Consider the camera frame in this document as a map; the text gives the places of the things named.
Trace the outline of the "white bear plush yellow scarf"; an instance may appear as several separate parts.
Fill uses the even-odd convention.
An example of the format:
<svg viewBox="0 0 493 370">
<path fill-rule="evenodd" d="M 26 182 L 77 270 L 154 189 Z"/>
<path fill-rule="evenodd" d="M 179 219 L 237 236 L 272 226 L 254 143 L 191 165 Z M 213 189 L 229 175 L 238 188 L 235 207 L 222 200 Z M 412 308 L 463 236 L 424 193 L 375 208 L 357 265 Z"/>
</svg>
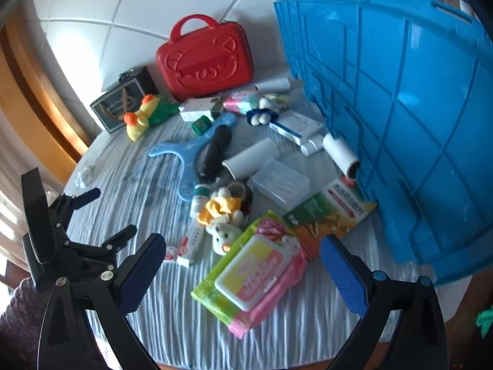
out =
<svg viewBox="0 0 493 370">
<path fill-rule="evenodd" d="M 232 197 L 227 186 L 222 186 L 211 193 L 197 220 L 211 237 L 213 251 L 225 256 L 242 235 L 247 218 L 241 211 L 241 200 Z"/>
</svg>

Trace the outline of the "yellow green duck plush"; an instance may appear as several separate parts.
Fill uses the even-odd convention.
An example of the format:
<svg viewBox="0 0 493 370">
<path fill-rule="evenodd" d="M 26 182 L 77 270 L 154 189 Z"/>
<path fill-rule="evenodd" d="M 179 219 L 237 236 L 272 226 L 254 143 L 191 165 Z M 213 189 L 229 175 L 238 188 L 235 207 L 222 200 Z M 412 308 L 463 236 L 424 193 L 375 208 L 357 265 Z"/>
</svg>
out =
<svg viewBox="0 0 493 370">
<path fill-rule="evenodd" d="M 141 100 L 141 106 L 137 111 L 124 114 L 126 133 L 130 140 L 136 142 L 149 127 L 161 125 L 179 112 L 179 105 L 166 97 L 147 94 Z"/>
</svg>

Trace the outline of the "green pink wet wipes pack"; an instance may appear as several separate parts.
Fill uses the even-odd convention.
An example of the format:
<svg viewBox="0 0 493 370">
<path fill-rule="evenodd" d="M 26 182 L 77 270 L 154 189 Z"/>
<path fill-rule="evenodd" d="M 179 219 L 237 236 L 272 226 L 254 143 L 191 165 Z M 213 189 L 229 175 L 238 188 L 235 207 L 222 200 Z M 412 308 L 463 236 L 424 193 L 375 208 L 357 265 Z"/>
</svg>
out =
<svg viewBox="0 0 493 370">
<path fill-rule="evenodd" d="M 191 296 L 241 339 L 303 278 L 308 257 L 282 220 L 267 211 L 242 231 Z"/>
</svg>

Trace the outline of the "large white paper roll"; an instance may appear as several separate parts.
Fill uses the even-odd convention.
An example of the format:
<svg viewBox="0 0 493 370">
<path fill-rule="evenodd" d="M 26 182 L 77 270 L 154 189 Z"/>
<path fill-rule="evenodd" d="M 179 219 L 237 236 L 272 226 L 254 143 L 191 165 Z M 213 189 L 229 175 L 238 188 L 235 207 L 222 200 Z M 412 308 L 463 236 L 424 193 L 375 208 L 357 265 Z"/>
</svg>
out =
<svg viewBox="0 0 493 370">
<path fill-rule="evenodd" d="M 233 179 L 244 180 L 270 161 L 278 159 L 279 155 L 277 145 L 265 138 L 230 159 L 223 160 L 222 165 Z"/>
</svg>

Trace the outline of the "clear plastic box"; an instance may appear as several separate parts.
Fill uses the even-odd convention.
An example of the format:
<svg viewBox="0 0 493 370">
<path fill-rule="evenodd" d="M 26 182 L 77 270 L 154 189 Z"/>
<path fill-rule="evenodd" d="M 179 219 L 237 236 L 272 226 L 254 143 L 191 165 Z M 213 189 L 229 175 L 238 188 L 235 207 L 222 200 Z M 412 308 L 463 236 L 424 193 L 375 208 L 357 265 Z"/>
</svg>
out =
<svg viewBox="0 0 493 370">
<path fill-rule="evenodd" d="M 300 204 L 310 191 L 306 176 L 278 160 L 263 165 L 248 179 L 247 184 L 286 211 Z"/>
</svg>

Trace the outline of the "white green patch box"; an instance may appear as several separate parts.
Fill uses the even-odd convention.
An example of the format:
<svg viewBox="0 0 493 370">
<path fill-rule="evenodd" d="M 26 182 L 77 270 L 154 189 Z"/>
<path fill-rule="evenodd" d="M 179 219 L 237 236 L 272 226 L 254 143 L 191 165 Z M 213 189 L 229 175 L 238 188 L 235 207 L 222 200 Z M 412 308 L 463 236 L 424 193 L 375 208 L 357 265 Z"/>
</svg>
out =
<svg viewBox="0 0 493 370">
<path fill-rule="evenodd" d="M 200 99 L 187 99 L 180 106 L 180 115 L 184 122 L 195 122 L 202 116 L 215 121 L 223 112 L 224 99 L 220 96 Z"/>
</svg>

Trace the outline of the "red white ointment box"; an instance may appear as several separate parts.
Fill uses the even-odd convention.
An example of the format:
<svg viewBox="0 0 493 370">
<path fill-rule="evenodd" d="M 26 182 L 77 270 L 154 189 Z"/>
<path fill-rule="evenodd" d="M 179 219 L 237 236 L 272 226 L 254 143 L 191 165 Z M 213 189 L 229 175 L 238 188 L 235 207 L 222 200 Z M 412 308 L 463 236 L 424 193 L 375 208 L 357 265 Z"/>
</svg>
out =
<svg viewBox="0 0 493 370">
<path fill-rule="evenodd" d="M 206 234 L 205 227 L 194 221 L 178 246 L 167 246 L 164 263 L 176 263 L 189 268 L 195 261 Z"/>
</svg>

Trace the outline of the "white green medicine bottle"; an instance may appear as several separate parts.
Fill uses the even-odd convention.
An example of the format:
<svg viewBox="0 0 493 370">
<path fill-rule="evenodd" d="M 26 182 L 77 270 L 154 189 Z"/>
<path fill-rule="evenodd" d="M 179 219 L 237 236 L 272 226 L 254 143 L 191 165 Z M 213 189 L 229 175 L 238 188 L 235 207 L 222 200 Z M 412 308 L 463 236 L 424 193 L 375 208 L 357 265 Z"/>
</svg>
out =
<svg viewBox="0 0 493 370">
<path fill-rule="evenodd" d="M 210 199 L 211 188 L 206 184 L 198 184 L 195 186 L 190 201 L 190 217 L 196 218 L 201 213 L 206 203 Z"/>
</svg>

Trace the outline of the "blue boomerang toy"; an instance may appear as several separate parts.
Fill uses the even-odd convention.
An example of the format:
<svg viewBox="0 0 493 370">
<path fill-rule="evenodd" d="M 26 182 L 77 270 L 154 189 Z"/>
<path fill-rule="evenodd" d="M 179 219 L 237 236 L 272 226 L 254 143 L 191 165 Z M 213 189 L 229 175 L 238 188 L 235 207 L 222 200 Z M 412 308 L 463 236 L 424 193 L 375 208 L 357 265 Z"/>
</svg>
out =
<svg viewBox="0 0 493 370">
<path fill-rule="evenodd" d="M 203 148 L 210 143 L 216 128 L 224 125 L 230 130 L 236 125 L 236 115 L 227 112 L 220 115 L 203 135 L 183 143 L 160 142 L 149 149 L 148 156 L 155 158 L 163 154 L 174 154 L 181 160 L 177 194 L 184 201 L 191 201 L 195 185 L 199 183 L 197 159 Z"/>
</svg>

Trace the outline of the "black tape roll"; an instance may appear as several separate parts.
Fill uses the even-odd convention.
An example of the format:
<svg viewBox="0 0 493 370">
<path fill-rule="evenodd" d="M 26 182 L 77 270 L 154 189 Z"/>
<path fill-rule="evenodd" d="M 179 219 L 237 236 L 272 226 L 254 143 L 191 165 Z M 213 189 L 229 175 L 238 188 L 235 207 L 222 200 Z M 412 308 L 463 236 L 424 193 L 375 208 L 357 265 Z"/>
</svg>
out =
<svg viewBox="0 0 493 370">
<path fill-rule="evenodd" d="M 232 197 L 241 200 L 241 211 L 244 216 L 251 214 L 253 194 L 251 188 L 244 181 L 234 180 L 227 186 Z"/>
</svg>

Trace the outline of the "blue dress small doll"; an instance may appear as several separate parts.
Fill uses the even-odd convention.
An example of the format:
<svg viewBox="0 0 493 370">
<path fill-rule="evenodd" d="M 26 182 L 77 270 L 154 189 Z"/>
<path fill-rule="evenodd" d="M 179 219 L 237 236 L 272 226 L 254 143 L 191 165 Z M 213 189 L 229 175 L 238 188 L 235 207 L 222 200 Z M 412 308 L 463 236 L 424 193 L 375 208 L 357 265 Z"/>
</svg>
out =
<svg viewBox="0 0 493 370">
<path fill-rule="evenodd" d="M 262 97 L 258 101 L 257 108 L 246 113 L 246 122 L 251 126 L 269 125 L 279 116 L 280 106 L 271 99 Z"/>
</svg>

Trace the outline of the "white lint roller refill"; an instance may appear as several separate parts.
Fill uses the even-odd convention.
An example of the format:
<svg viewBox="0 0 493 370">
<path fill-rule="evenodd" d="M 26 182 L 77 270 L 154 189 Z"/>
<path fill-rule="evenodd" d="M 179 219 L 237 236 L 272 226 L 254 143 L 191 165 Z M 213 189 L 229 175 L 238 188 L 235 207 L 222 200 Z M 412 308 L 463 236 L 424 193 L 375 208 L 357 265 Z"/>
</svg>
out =
<svg viewBox="0 0 493 370">
<path fill-rule="evenodd" d="M 334 139 L 327 133 L 323 139 L 323 148 L 348 179 L 356 180 L 360 162 L 343 138 Z"/>
</svg>

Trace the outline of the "white blue medicine box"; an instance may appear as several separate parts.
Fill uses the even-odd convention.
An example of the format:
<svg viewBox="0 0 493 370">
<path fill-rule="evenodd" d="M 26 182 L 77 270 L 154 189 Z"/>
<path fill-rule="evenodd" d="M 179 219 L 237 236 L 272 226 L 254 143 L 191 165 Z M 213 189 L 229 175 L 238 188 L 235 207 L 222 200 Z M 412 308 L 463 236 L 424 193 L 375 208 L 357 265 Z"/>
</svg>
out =
<svg viewBox="0 0 493 370">
<path fill-rule="evenodd" d="M 274 119 L 268 127 L 294 144 L 301 146 L 311 136 L 318 134 L 324 125 L 315 119 L 288 110 Z"/>
</svg>

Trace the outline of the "small white bottle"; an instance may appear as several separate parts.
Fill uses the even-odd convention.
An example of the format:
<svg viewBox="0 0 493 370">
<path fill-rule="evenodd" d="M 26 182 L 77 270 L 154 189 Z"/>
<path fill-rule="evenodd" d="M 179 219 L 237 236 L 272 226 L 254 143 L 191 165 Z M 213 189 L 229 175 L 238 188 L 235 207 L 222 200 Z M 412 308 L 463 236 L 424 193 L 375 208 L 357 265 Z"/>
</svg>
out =
<svg viewBox="0 0 493 370">
<path fill-rule="evenodd" d="M 324 148 L 324 135 L 315 134 L 300 145 L 300 151 L 305 157 L 309 157 Z"/>
</svg>

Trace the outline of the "blue plastic storage crate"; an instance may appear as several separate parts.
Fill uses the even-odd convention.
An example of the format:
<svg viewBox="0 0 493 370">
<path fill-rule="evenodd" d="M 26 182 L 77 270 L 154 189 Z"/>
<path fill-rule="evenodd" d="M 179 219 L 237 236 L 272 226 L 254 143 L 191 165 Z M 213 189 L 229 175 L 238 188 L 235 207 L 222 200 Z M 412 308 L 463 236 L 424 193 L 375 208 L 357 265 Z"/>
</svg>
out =
<svg viewBox="0 0 493 370">
<path fill-rule="evenodd" d="M 397 262 L 492 264 L 492 42 L 436 0 L 276 0 L 291 74 L 360 166 Z"/>
</svg>

